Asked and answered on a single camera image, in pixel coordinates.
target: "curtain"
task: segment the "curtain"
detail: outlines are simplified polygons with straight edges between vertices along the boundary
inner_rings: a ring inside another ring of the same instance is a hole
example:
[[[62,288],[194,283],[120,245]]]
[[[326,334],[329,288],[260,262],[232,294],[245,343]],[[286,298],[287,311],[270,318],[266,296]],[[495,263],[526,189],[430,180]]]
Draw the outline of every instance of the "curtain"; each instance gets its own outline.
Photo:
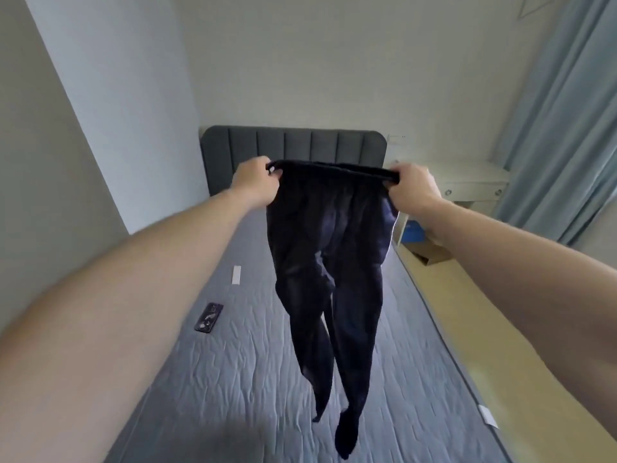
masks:
[[[573,245],[617,188],[617,0],[570,0],[492,160],[494,217]]]

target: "pants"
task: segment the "pants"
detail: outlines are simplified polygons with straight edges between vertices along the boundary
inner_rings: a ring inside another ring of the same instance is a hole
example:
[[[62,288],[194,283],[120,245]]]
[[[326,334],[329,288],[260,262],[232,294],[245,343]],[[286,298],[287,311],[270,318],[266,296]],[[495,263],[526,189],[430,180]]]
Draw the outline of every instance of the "pants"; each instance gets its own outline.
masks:
[[[289,313],[300,370],[313,387],[313,422],[328,404],[336,360],[349,406],[341,413],[335,447],[347,459],[368,394],[382,305],[381,264],[397,217],[383,182],[397,182],[398,175],[344,164],[269,166],[282,169],[278,194],[267,209],[276,293]]]

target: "gray headboard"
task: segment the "gray headboard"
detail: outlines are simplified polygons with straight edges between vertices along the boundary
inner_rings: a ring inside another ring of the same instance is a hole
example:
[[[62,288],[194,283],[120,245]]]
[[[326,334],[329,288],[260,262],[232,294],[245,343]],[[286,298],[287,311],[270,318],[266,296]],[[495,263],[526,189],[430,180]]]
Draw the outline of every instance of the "gray headboard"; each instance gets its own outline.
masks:
[[[386,155],[381,133],[353,130],[217,125],[204,132],[200,145],[210,195],[228,188],[237,165],[258,155],[372,167],[383,166]]]

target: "forearm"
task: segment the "forearm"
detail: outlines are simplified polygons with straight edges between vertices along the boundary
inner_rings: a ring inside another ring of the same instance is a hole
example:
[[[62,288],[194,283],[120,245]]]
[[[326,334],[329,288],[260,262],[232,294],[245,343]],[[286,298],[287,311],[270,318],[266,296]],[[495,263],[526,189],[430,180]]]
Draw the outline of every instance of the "forearm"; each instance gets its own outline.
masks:
[[[449,202],[426,217],[559,381],[617,436],[617,272]]]
[[[227,191],[167,218],[53,287],[9,328],[0,460],[103,459],[247,210]],[[105,438],[93,445],[93,435]]]

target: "bed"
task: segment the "bed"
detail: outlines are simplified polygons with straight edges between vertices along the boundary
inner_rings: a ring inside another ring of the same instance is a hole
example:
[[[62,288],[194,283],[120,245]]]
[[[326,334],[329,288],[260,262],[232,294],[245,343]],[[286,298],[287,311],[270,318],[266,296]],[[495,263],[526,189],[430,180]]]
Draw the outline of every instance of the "bed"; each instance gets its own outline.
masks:
[[[258,154],[381,166],[377,132],[217,126],[201,139],[210,193]],[[235,265],[241,282],[231,284]],[[352,462],[512,461],[485,424],[479,397],[394,250],[382,267],[384,304],[371,388]],[[335,371],[319,423],[300,374],[289,319],[274,292],[264,211],[241,223],[187,316],[173,351],[113,445],[107,463],[334,462],[345,395]],[[211,334],[194,331],[209,302],[225,305]]]

